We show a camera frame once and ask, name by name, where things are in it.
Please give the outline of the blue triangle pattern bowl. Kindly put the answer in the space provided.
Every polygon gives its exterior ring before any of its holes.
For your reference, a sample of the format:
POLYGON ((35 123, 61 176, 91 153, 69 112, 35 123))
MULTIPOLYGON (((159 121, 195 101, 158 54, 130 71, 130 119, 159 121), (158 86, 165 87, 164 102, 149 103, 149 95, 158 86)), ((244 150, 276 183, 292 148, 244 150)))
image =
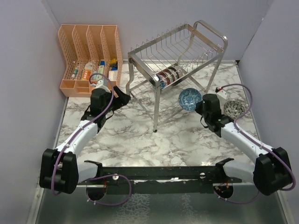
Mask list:
POLYGON ((164 89, 167 86, 167 80, 165 80, 165 79, 159 80, 159 83, 160 83, 161 89, 164 89))

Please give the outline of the red diamond pattern bowl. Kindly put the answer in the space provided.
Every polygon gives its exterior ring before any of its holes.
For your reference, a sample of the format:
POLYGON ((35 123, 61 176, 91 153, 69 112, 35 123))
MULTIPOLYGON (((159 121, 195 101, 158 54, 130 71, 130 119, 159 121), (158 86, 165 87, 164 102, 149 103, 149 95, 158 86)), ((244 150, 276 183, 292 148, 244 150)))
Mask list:
POLYGON ((161 71, 161 72, 157 73, 157 76, 158 76, 159 80, 168 80, 169 79, 167 72, 161 71))

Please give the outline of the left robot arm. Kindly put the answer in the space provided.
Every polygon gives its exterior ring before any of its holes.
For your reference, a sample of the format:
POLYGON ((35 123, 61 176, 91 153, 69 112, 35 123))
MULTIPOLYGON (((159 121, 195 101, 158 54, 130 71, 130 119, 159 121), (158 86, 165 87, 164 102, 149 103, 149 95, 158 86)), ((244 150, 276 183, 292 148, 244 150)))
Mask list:
POLYGON ((46 149, 42 155, 39 186, 58 193, 71 194, 78 183, 89 180, 98 184, 103 180, 102 164, 85 161, 78 165, 77 158, 87 143, 104 126, 109 112, 128 104, 131 97, 115 86, 113 91, 103 88, 92 90, 90 105, 84 111, 79 126, 61 145, 46 149))

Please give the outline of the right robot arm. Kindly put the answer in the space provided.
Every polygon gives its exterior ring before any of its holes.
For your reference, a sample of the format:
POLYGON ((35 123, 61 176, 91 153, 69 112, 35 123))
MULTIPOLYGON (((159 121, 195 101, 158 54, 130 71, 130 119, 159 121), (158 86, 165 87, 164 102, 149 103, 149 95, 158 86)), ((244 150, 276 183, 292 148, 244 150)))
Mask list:
POLYGON ((253 162, 249 165, 232 158, 218 162, 220 168, 214 172, 217 181, 226 182, 235 177, 254 184, 266 196, 296 186, 287 151, 264 144, 243 131, 232 118, 222 114, 217 95, 205 94, 195 111, 211 132, 233 144, 253 162))

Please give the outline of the blue floral bowl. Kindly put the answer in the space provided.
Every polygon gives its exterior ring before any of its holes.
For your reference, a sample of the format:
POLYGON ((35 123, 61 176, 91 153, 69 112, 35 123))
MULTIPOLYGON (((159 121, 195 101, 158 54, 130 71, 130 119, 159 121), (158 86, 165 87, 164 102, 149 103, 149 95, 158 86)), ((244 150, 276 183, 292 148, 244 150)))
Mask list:
POLYGON ((184 89, 178 97, 179 105, 186 111, 195 111, 197 104, 201 101, 201 93, 194 88, 184 89))

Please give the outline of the pink dotted pattern bowl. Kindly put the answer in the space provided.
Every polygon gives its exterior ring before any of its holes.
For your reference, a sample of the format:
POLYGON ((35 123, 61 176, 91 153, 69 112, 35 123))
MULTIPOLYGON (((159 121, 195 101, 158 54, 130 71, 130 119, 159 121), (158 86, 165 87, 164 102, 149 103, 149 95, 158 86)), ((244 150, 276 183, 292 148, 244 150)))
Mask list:
POLYGON ((171 70, 166 70, 164 72, 164 74, 165 74, 166 85, 170 85, 173 82, 174 78, 175 78, 172 71, 171 70))

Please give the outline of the brown geometric pattern bowl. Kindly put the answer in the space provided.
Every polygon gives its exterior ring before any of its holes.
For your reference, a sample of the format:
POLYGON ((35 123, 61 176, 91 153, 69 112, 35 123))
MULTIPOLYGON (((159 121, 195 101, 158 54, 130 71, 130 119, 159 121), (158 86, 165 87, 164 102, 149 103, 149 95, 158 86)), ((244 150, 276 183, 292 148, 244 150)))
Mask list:
POLYGON ((173 70, 173 72, 175 73, 175 79, 177 80, 179 78, 179 73, 176 69, 176 67, 171 67, 171 69, 173 70))

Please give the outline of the stainless steel dish rack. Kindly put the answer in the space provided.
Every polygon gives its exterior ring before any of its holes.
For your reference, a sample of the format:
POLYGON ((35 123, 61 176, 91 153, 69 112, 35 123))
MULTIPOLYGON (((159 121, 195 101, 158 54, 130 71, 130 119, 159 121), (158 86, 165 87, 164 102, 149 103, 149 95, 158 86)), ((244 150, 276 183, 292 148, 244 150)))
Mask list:
POLYGON ((204 20, 180 24, 128 53, 126 92, 153 121, 153 132, 182 111, 179 92, 208 93, 228 47, 228 38, 204 20), (157 73, 176 67, 179 78, 164 89, 157 73))

